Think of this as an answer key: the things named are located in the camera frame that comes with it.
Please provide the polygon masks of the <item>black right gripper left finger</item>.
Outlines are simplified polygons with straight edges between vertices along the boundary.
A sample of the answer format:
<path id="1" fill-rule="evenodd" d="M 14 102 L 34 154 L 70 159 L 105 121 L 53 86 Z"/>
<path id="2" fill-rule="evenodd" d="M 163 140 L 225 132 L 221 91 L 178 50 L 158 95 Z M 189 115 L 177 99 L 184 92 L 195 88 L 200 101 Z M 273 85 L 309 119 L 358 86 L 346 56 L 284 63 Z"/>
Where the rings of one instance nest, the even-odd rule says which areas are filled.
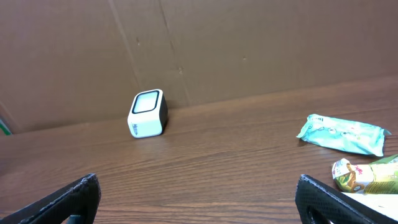
<path id="1" fill-rule="evenodd" d="M 52 194 L 4 217 L 1 223 L 92 224 L 101 199 L 100 183 L 90 173 Z"/>

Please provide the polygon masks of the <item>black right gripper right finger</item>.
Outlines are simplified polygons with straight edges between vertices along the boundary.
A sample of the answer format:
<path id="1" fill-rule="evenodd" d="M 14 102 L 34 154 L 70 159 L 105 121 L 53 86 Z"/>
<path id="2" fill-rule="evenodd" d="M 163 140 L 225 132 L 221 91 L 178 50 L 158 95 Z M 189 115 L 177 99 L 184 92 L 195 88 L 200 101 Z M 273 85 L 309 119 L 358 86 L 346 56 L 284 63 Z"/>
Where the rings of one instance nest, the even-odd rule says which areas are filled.
<path id="1" fill-rule="evenodd" d="M 297 182 L 295 204 L 302 223 L 397 224 L 393 218 L 305 174 Z"/>

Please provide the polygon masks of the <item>green drink carton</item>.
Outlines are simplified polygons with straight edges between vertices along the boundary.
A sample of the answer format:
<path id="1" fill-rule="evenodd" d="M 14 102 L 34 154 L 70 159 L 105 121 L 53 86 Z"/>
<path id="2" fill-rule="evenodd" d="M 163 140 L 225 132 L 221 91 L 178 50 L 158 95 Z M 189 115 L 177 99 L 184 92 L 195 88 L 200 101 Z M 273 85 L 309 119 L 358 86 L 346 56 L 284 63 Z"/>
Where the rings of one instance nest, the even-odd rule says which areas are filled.
<path id="1" fill-rule="evenodd" d="M 351 164 L 343 158 L 332 166 L 337 186 L 352 194 L 397 194 L 397 154 L 370 164 Z"/>

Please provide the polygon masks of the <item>mint green tissue pack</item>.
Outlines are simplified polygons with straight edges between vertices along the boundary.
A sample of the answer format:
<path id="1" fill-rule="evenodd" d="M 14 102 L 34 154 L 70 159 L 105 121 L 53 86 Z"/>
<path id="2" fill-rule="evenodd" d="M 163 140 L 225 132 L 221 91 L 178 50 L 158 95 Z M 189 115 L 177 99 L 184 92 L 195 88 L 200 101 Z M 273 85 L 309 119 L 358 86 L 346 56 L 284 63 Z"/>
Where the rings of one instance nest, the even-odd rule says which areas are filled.
<path id="1" fill-rule="evenodd" d="M 385 137 L 390 135 L 372 124 L 311 114 L 297 137 L 321 147 L 382 157 Z"/>

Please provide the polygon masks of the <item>white tube gold cap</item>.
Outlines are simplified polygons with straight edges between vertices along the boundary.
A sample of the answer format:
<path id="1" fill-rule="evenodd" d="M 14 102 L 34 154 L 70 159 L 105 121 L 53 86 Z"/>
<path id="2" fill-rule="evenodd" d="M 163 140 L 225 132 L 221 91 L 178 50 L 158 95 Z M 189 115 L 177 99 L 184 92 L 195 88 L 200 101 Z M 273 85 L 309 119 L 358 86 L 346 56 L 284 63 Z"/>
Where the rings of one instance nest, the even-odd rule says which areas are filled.
<path id="1" fill-rule="evenodd" d="M 397 194 L 343 194 L 397 221 Z"/>

